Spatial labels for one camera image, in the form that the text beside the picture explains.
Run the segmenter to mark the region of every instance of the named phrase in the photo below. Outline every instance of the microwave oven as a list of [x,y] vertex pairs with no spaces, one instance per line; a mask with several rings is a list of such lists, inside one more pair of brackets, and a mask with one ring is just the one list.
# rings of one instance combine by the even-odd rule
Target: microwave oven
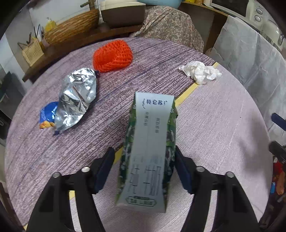
[[269,13],[256,0],[211,0],[210,6],[231,16],[239,17],[256,30],[261,31]]

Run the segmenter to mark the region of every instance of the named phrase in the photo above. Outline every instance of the red mesh net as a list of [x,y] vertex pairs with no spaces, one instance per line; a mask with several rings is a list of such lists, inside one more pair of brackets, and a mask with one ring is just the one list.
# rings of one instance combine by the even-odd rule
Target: red mesh net
[[123,40],[115,40],[94,52],[93,67],[104,73],[126,67],[132,60],[133,55],[128,44]]

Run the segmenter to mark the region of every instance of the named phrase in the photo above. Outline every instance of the wooden shelf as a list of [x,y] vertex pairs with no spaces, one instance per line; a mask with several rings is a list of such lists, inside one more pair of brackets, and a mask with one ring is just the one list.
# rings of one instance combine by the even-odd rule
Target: wooden shelf
[[58,45],[50,46],[44,51],[44,55],[27,70],[22,80],[27,81],[31,79],[32,82],[34,82],[49,66],[71,51],[112,36],[136,32],[140,30],[141,27],[142,25],[135,25],[111,29],[106,23],[103,23],[94,30],[77,34]]
[[217,12],[219,14],[222,14],[222,15],[224,15],[226,17],[228,16],[228,14],[226,14],[225,12],[219,11],[219,10],[213,8],[213,7],[207,7],[207,6],[203,5],[203,4],[192,3],[192,2],[187,2],[187,1],[182,2],[182,3],[187,3],[187,4],[195,5],[195,6],[198,6],[198,7],[203,7],[203,8],[209,9],[211,11]]

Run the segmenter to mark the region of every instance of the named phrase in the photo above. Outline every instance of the dark blue handle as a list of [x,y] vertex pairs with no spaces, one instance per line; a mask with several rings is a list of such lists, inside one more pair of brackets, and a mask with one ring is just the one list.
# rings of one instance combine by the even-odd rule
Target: dark blue handle
[[286,131],[286,121],[283,118],[281,118],[278,114],[273,113],[271,115],[271,120],[272,122],[280,126],[284,131]]

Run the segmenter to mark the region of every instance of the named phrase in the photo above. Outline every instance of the silver foil wrapper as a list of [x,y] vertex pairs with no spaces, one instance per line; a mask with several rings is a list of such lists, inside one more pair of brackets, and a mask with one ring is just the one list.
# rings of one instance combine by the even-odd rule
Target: silver foil wrapper
[[97,74],[92,69],[82,68],[65,77],[55,113],[56,131],[69,129],[81,120],[96,97]]

